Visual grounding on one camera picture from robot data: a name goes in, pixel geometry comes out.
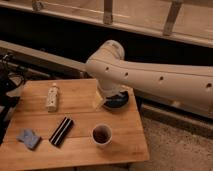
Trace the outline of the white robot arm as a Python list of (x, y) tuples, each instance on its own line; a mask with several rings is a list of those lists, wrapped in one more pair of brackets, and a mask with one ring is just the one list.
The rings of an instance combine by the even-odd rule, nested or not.
[(118, 95), (126, 85), (176, 105), (213, 113), (213, 67), (129, 62), (124, 55), (119, 42), (108, 40), (85, 64), (104, 98)]

